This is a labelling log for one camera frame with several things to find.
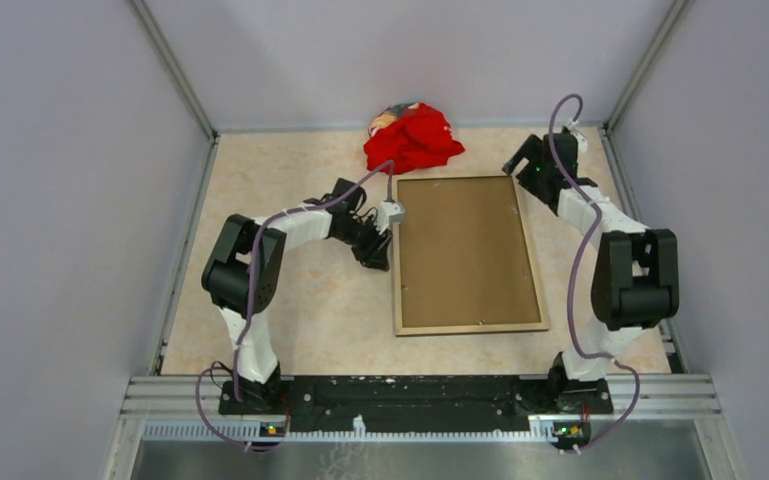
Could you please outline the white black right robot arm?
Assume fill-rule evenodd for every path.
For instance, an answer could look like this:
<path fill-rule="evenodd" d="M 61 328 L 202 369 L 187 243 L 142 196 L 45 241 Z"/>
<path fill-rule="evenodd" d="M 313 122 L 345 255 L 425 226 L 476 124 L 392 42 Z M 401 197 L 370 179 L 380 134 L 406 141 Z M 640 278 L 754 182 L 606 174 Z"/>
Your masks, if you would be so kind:
<path fill-rule="evenodd" d="M 545 387 L 549 404 L 560 412 L 602 399 L 611 366 L 638 381 L 639 373 L 620 355 L 642 333 L 674 316 L 680 304 L 676 235 L 632 219 L 593 180 L 578 176 L 578 143 L 567 129 L 530 135 L 502 167 L 582 235 L 567 290 L 571 346 L 556 356 Z M 573 301 L 587 247 L 596 251 L 590 287 L 594 317 L 579 330 Z"/>

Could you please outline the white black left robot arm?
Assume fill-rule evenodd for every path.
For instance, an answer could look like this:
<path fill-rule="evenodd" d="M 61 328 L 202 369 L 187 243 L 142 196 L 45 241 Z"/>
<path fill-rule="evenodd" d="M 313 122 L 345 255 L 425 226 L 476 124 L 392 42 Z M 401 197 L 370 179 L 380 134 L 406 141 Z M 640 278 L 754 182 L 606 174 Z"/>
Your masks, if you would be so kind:
<path fill-rule="evenodd" d="M 368 213 L 358 183 L 340 178 L 331 192 L 268 217 L 229 216 L 208 257 L 201 286 L 226 323 L 233 348 L 229 397 L 257 413 L 279 404 L 280 362 L 269 332 L 268 308 L 284 256 L 307 243 L 335 239 L 364 268 L 388 271 L 393 228 L 405 207 L 387 197 Z"/>

